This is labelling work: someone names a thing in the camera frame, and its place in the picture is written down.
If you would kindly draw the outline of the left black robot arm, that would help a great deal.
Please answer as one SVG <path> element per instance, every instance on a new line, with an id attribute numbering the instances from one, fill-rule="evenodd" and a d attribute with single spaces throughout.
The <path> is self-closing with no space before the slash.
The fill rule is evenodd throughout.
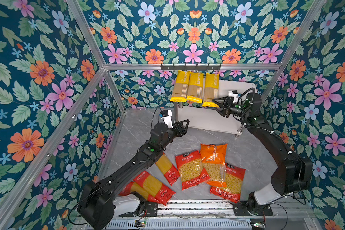
<path id="1" fill-rule="evenodd" d="M 173 123 L 171 128 L 165 123 L 157 123 L 150 131 L 150 139 L 129 162 L 105 179 L 85 185 L 78 203 L 78 213 L 93 229 L 104 229 L 114 216 L 121 215 L 117 195 L 137 175 L 155 164 L 168 144 L 175 138 L 184 136 L 188 126 L 188 119 Z"/>

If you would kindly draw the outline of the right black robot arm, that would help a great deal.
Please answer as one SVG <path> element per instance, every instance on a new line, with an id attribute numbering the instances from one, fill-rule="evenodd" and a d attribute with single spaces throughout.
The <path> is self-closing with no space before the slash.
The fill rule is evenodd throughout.
<path id="1" fill-rule="evenodd" d="M 248 196 L 244 210 L 255 216 L 262 214 L 274 201 L 308 190 L 311 185 L 312 162 L 309 157 L 297 154 L 274 132 L 260 111 L 262 100 L 258 93 L 249 89 L 243 95 L 245 99 L 241 96 L 226 96 L 212 101 L 218 105 L 216 110 L 221 116 L 233 116 L 240 121 L 265 146 L 277 165 L 270 184 Z"/>

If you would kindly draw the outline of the yellow spaghetti package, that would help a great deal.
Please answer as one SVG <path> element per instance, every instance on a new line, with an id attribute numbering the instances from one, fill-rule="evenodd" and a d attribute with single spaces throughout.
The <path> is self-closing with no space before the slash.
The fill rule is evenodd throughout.
<path id="1" fill-rule="evenodd" d="M 219 96 L 219 75 L 207 73 L 205 77 L 205 89 L 203 97 L 203 107 L 219 107 L 213 99 Z"/>
<path id="2" fill-rule="evenodd" d="M 194 103 L 203 102 L 203 82 L 204 73 L 192 72 L 190 73 L 187 100 Z"/>
<path id="3" fill-rule="evenodd" d="M 171 102 L 185 103 L 187 101 L 188 86 L 189 86 L 190 72 L 178 71 L 172 96 Z"/>

